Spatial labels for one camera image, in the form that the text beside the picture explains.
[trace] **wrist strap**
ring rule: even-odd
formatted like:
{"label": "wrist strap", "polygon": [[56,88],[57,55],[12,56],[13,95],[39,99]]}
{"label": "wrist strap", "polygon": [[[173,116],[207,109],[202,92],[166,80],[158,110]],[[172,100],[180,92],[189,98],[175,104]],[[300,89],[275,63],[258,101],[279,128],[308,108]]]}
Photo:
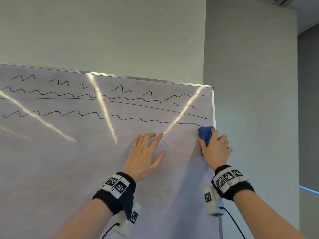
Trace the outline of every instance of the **wrist strap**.
{"label": "wrist strap", "polygon": [[129,175],[119,172],[99,187],[93,199],[101,199],[114,214],[123,209],[129,220],[132,216],[135,187],[136,183]]}
{"label": "wrist strap", "polygon": [[233,201],[234,195],[241,190],[255,192],[242,173],[229,165],[222,165],[216,169],[212,184],[221,198],[231,201]]}

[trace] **right hand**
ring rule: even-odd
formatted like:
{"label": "right hand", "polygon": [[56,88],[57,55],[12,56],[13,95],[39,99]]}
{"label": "right hand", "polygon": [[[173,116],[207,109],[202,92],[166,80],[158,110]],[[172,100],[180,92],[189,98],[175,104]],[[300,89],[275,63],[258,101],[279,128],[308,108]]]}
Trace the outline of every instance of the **right hand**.
{"label": "right hand", "polygon": [[228,147],[228,140],[226,135],[218,137],[218,131],[211,129],[212,137],[206,146],[203,139],[198,139],[202,148],[202,154],[206,163],[215,171],[219,166],[225,165],[230,153],[233,151],[232,147]]}

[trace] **blue light strip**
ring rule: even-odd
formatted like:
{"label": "blue light strip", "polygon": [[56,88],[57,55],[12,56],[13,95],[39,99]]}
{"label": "blue light strip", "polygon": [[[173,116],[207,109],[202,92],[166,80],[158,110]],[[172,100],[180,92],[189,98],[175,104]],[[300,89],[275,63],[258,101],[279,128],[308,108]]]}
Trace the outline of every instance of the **blue light strip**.
{"label": "blue light strip", "polygon": [[318,191],[315,191],[315,190],[312,190],[312,189],[309,189],[309,188],[307,188],[307,187],[303,187],[303,186],[299,186],[300,188],[302,188],[302,189],[305,189],[305,190],[309,190],[309,191],[311,191],[311,192],[313,192],[313,193],[316,193],[316,194],[319,194],[319,192]]}

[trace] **curved line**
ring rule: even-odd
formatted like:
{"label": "curved line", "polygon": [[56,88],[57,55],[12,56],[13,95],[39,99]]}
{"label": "curved line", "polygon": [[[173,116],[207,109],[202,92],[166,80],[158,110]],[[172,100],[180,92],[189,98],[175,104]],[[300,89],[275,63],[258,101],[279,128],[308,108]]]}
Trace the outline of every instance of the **curved line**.
{"label": "curved line", "polygon": [[[89,98],[71,98],[71,97],[52,97],[52,98],[15,98],[13,100],[46,100],[46,99],[74,99],[74,100],[89,100],[89,101],[100,101],[97,99],[89,99]],[[177,112],[177,111],[172,111],[172,110],[167,110],[167,109],[162,109],[162,108],[157,108],[157,107],[151,107],[151,106],[144,106],[144,105],[138,105],[138,104],[132,104],[132,103],[126,103],[126,102],[121,102],[121,101],[109,101],[109,100],[103,100],[106,102],[115,102],[115,103],[122,103],[122,104],[128,104],[128,105],[135,105],[135,106],[143,106],[143,107],[148,107],[148,108],[153,108],[153,109],[158,109],[158,110],[162,110],[162,111],[168,111],[168,112],[176,112],[176,113],[181,113],[181,114],[186,114],[186,115],[190,115],[190,116],[194,116],[194,117],[199,117],[199,118],[203,118],[206,119],[205,117],[201,117],[201,116],[197,116],[197,115],[193,115],[193,114],[189,114],[189,113],[185,113],[185,112]]]}
{"label": "curved line", "polygon": [[34,75],[30,75],[30,76],[29,76],[28,78],[26,78],[26,79],[23,79],[22,75],[17,75],[16,77],[11,78],[10,80],[14,80],[15,78],[17,78],[17,77],[19,77],[19,76],[21,76],[21,80],[22,80],[22,81],[25,81],[25,80],[29,79],[31,76],[33,76],[33,79],[35,79]]}
{"label": "curved line", "polygon": [[[86,115],[89,115],[89,114],[96,113],[96,114],[98,115],[98,118],[100,118],[100,119],[105,119],[105,118],[107,118],[107,117],[117,116],[117,117],[118,117],[120,120],[122,120],[122,121],[130,120],[130,119],[140,119],[140,120],[143,121],[143,122],[158,121],[159,123],[162,123],[162,124],[165,124],[165,123],[173,123],[173,122],[160,122],[159,120],[148,120],[148,121],[144,121],[144,120],[143,120],[142,118],[140,118],[140,117],[132,117],[132,118],[127,118],[127,119],[122,119],[119,115],[111,115],[111,116],[107,116],[107,117],[102,117],[102,118],[101,118],[100,115],[99,115],[97,112],[89,112],[89,113],[86,113],[86,114],[82,115],[78,110],[71,111],[71,112],[68,112],[68,113],[66,113],[66,114],[62,114],[62,113],[59,112],[59,111],[53,111],[53,112],[46,113],[46,114],[44,114],[44,115],[41,115],[38,110],[32,111],[32,112],[30,112],[30,113],[33,113],[33,112],[38,112],[39,116],[41,116],[41,117],[46,116],[46,115],[51,114],[51,113],[54,113],[54,112],[58,112],[61,116],[66,116],[66,115],[68,115],[68,114],[70,114],[70,113],[72,113],[72,112],[77,112],[77,113],[79,113],[80,116],[86,116]],[[11,115],[13,115],[13,114],[15,114],[15,113],[19,113],[19,116],[20,116],[20,117],[25,117],[25,116],[27,116],[27,115],[30,114],[30,113],[27,113],[27,114],[21,116],[21,112],[20,112],[20,111],[17,111],[17,112],[14,112],[14,113],[10,114],[9,116],[11,116]],[[195,123],[179,123],[179,122],[178,122],[178,124],[193,124],[193,125],[197,125],[197,124],[195,124]]]}
{"label": "curved line", "polygon": [[68,86],[69,86],[69,82],[64,81],[62,84],[60,84],[60,81],[58,80],[58,85],[63,85],[64,83],[68,83]]}
{"label": "curved line", "polygon": [[[190,96],[189,94],[184,94],[184,95],[181,95],[181,96],[185,96],[185,95],[188,95],[189,97],[192,97],[192,96]],[[173,95],[173,96],[176,96],[176,95]],[[169,98],[172,98],[173,96],[171,96],[171,97],[169,97]],[[181,97],[181,96],[176,96],[176,97]],[[168,98],[168,99],[169,99],[169,98]],[[168,99],[164,98],[165,101],[167,101]]]}
{"label": "curved line", "polygon": [[[71,95],[71,96],[73,96],[74,98],[81,97],[81,96],[89,96],[89,97],[91,97],[91,98],[98,98],[98,97],[99,97],[99,96],[95,96],[95,97],[94,97],[94,96],[90,96],[89,94],[80,95],[80,96],[74,96],[74,95],[72,95],[71,93],[66,93],[66,94],[58,95],[58,94],[57,94],[56,92],[54,92],[54,91],[48,92],[48,93],[45,93],[45,94],[42,94],[39,90],[33,90],[33,91],[30,91],[30,92],[26,92],[26,91],[24,91],[23,89],[18,89],[18,90],[12,91],[10,86],[7,86],[7,87],[5,87],[5,88],[2,88],[1,90],[4,90],[4,89],[6,89],[6,88],[10,88],[10,91],[11,91],[11,92],[16,92],[16,91],[22,90],[22,91],[23,91],[24,93],[26,93],[26,94],[29,94],[29,93],[32,93],[32,92],[37,91],[37,92],[39,92],[40,95],[43,95],[43,96],[44,96],[44,95],[47,95],[47,94],[50,94],[50,93],[54,93],[54,94],[56,94],[57,96]],[[128,101],[141,99],[141,100],[143,100],[143,101],[145,101],[145,102],[151,102],[151,101],[144,100],[143,98],[128,99],[128,98],[126,98],[126,97],[124,97],[124,96],[119,96],[119,97],[115,97],[115,98],[110,98],[110,97],[108,97],[108,96],[106,96],[106,95],[102,95],[102,96],[105,96],[105,97],[109,98],[110,100],[118,99],[118,98],[125,98],[125,99],[128,100]],[[158,102],[161,103],[161,104],[175,104],[175,105],[177,105],[177,104],[174,103],[174,102],[161,102],[161,101],[159,101],[159,100],[152,100],[152,101],[158,101]]]}
{"label": "curved line", "polygon": [[[92,84],[90,84],[90,85],[92,85]],[[83,89],[86,89],[86,88],[88,88],[90,85],[88,85],[87,87],[84,88],[84,85],[82,84],[82,87],[83,87]]]}
{"label": "curved line", "polygon": [[123,94],[125,94],[125,93],[128,92],[128,91],[130,91],[130,93],[132,94],[131,90],[127,90],[126,92],[124,92],[123,86],[122,86],[122,85],[120,85],[120,86],[122,87],[122,93],[123,93]]}
{"label": "curved line", "polygon": [[[155,98],[155,96],[153,97],[153,94],[152,94],[152,92],[151,91],[149,91],[150,93],[151,93],[151,97],[152,98]],[[145,96],[147,93],[149,93],[149,92],[146,92],[145,94],[143,94],[143,96]]]}

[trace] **blue eraser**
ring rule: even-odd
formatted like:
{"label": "blue eraser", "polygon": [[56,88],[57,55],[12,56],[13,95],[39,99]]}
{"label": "blue eraser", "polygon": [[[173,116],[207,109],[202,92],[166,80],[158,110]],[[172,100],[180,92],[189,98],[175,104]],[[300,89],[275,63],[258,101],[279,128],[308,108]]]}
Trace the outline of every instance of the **blue eraser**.
{"label": "blue eraser", "polygon": [[201,127],[198,129],[199,138],[201,138],[205,141],[206,146],[208,146],[209,140],[212,137],[212,132],[211,132],[212,128],[214,128],[214,127],[213,126],[204,126],[204,127]]}

